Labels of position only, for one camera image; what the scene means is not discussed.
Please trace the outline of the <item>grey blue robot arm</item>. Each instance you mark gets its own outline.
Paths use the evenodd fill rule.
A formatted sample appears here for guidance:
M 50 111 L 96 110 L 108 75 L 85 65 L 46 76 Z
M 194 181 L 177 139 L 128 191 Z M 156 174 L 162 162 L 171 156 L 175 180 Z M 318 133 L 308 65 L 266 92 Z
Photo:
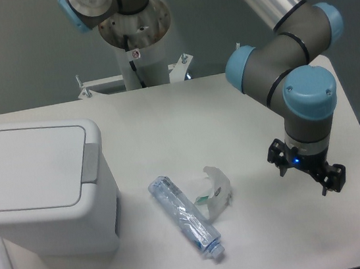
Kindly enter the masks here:
M 159 0 L 57 0 L 81 32 L 98 29 L 122 53 L 122 76 L 129 90 L 164 84 L 166 66 L 147 60 L 145 50 L 168 32 L 170 15 Z M 336 107 L 336 79 L 311 61 L 342 34 L 341 14 L 332 5 L 307 0 L 244 0 L 272 29 L 263 48 L 240 46 L 226 63 L 227 81 L 284 120 L 267 159 L 281 174 L 295 168 L 310 175 L 324 192 L 340 192 L 346 181 L 341 164 L 327 153 Z

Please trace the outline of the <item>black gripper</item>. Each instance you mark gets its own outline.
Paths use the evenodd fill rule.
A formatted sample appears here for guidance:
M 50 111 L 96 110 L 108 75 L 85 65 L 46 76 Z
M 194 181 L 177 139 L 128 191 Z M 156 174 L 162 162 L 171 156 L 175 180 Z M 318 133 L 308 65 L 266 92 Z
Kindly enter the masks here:
M 308 171 L 322 185 L 325 197 L 330 191 L 340 193 L 346 182 L 346 167 L 342 164 L 329 165 L 327 153 L 328 145 L 307 143 L 304 147 L 297 147 L 276 138 L 268 149 L 267 162 L 279 169 L 282 178 L 289 168 Z

